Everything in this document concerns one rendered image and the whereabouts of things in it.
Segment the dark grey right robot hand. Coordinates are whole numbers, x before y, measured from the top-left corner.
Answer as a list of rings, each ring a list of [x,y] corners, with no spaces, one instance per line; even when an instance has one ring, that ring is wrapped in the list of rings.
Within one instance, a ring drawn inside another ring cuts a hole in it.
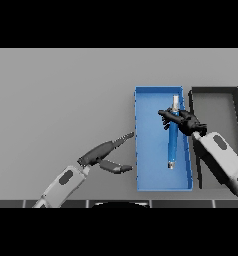
[[[178,129],[186,136],[191,136],[194,132],[198,132],[203,137],[207,133],[207,125],[201,123],[189,111],[180,110],[178,114],[175,114],[171,108],[168,108],[167,110],[159,110],[158,114],[161,116],[165,130],[168,130],[172,124],[177,124]]]

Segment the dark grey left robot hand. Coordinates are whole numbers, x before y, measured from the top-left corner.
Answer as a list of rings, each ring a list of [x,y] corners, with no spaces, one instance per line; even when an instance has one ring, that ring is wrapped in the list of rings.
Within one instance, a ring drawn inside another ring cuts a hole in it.
[[[109,160],[106,160],[106,157],[120,145],[122,145],[127,139],[130,139],[134,136],[134,133],[131,132],[126,134],[114,141],[107,141],[101,143],[100,145],[94,147],[83,156],[81,156],[77,162],[83,168],[87,166],[94,166],[96,164],[103,170],[111,172],[113,174],[121,174],[132,169],[129,165],[120,165]]]

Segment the blue pipe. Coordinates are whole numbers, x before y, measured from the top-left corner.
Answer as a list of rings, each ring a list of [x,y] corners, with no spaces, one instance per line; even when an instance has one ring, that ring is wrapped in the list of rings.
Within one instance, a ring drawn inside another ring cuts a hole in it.
[[[179,115],[179,96],[173,96],[172,113]],[[178,124],[174,121],[170,122],[169,127],[169,143],[168,143],[168,168],[173,169],[176,162],[177,153]]]

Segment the dark grey bin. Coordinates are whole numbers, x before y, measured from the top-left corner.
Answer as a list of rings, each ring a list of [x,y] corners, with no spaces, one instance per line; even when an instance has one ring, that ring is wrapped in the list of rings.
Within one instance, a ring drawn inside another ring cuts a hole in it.
[[[192,87],[188,93],[189,110],[208,132],[219,133],[238,156],[238,87]],[[200,190],[227,190],[206,163],[195,154],[193,140],[189,139],[194,188]]]

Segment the blue bin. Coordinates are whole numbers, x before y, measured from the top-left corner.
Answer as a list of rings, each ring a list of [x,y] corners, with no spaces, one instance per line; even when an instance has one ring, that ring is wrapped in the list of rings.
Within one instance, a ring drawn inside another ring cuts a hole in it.
[[[168,168],[169,131],[163,128],[159,110],[172,106],[179,96],[184,109],[182,86],[136,86],[135,155],[138,191],[191,191],[193,188],[188,137],[178,132],[176,163]]]

